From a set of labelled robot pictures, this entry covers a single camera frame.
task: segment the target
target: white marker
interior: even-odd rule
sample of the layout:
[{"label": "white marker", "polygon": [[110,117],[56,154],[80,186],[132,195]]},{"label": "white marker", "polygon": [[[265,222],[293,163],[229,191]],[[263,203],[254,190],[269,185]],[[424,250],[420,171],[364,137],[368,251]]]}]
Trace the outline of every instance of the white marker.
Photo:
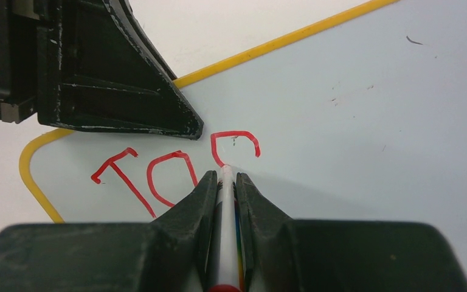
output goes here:
[{"label": "white marker", "polygon": [[234,176],[232,168],[221,168],[207,264],[208,291],[243,291],[244,272],[237,240]]}]

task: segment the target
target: red handwritten text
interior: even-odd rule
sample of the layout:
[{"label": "red handwritten text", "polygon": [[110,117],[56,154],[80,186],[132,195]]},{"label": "red handwritten text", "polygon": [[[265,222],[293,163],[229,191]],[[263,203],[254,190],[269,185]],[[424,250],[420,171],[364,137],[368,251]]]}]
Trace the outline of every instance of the red handwritten text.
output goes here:
[{"label": "red handwritten text", "polygon": [[187,168],[189,169],[189,174],[190,178],[192,179],[192,183],[194,186],[198,185],[198,179],[196,177],[196,173],[194,172],[194,167],[192,166],[192,162],[190,162],[190,157],[188,156],[187,153],[184,153],[180,150],[175,151],[173,153],[169,153],[167,155],[163,155],[161,157],[156,158],[155,160],[151,161],[150,164],[148,165],[148,169],[146,170],[146,177],[148,179],[148,187],[150,188],[151,193],[153,196],[159,200],[161,203],[165,204],[168,207],[173,207],[174,204],[167,201],[165,198],[160,196],[156,189],[154,188],[153,184],[153,168],[155,165],[158,163],[164,162],[166,160],[169,160],[171,158],[183,158],[185,160],[185,163],[187,164]]},{"label": "red handwritten text", "polygon": [[222,137],[235,137],[235,136],[244,136],[250,139],[255,146],[255,156],[260,156],[260,147],[258,146],[258,140],[253,136],[252,133],[248,131],[226,131],[226,132],[217,132],[210,135],[210,146],[212,147],[212,157],[214,158],[215,162],[218,164],[219,167],[224,166],[224,162],[221,161],[219,155],[217,153],[217,139]]},{"label": "red handwritten text", "polygon": [[117,173],[117,175],[119,175],[119,177],[124,181],[124,183],[128,186],[128,188],[130,188],[130,190],[135,194],[137,199],[139,199],[139,201],[144,205],[144,207],[151,214],[151,216],[153,218],[156,218],[153,208],[151,208],[148,201],[146,201],[146,199],[140,194],[139,190],[137,190],[137,188],[133,185],[133,183],[131,183],[130,179],[124,174],[124,172],[122,172],[122,170],[116,164],[116,161],[124,158],[128,154],[132,155],[133,157],[138,157],[137,152],[133,150],[133,148],[128,147],[123,152],[108,158],[105,161],[105,163],[103,163],[103,165],[101,165],[101,167],[93,175],[91,175],[90,178],[96,184],[100,184],[101,179],[99,178],[99,176],[106,170],[107,167],[110,166]]}]

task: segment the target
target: yellow whiteboard border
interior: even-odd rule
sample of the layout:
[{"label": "yellow whiteboard border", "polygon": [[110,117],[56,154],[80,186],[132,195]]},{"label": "yellow whiteboard border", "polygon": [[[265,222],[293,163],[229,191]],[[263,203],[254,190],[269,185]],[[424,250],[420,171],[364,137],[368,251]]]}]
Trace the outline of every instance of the yellow whiteboard border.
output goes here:
[{"label": "yellow whiteboard border", "polygon": [[[337,15],[331,16],[327,19],[313,23],[302,29],[288,33],[284,36],[281,36],[280,38],[276,38],[272,41],[268,41],[265,44],[261,44],[260,46],[244,51],[233,57],[227,58],[223,61],[219,61],[203,69],[200,69],[193,73],[185,75],[181,78],[176,79],[174,81],[174,84],[178,88],[191,85],[192,83],[203,80],[214,74],[223,72],[239,64],[242,64],[244,62],[247,62],[249,60],[262,56],[264,54],[267,54],[273,50],[295,43],[296,41],[310,37],[311,35],[330,29],[334,26],[338,26],[349,20],[357,18],[361,15],[365,15],[366,13],[372,12],[388,4],[398,2],[398,1],[399,0],[371,0],[359,6],[353,7],[352,9],[348,9],[344,12],[341,12]],[[51,217],[51,219],[53,219],[55,223],[63,223],[63,219],[58,213],[58,211],[56,211],[53,205],[49,202],[49,200],[44,195],[44,193],[40,190],[40,188],[35,183],[35,181],[33,180],[33,176],[30,173],[29,164],[30,164],[31,158],[33,157],[33,154],[40,147],[48,143],[51,143],[57,139],[60,139],[62,137],[65,137],[68,134],[71,134],[73,132],[74,131],[72,130],[56,129],[46,134],[43,134],[35,138],[33,141],[29,142],[26,145],[26,147],[24,147],[24,150],[22,151],[21,157],[19,159],[19,172],[20,172],[22,181],[24,182],[26,187],[31,191],[31,193],[36,198],[36,200],[40,203],[42,208],[44,208],[44,210]]]}]

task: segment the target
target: white whiteboard surface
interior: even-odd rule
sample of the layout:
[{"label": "white whiteboard surface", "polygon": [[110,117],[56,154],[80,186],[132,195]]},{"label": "white whiteboard surface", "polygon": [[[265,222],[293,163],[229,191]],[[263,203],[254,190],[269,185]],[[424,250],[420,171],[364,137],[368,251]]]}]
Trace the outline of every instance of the white whiteboard surface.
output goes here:
[{"label": "white whiteboard surface", "polygon": [[[414,44],[407,40],[423,43]],[[110,168],[111,156],[160,215],[147,165],[181,150],[200,178],[221,159],[247,172],[294,218],[430,223],[467,272],[467,1],[402,0],[241,64],[183,90],[205,121],[199,141],[75,133],[40,148],[31,174],[66,221],[150,221]],[[157,191],[176,203],[192,189],[182,159],[154,168]]]}]

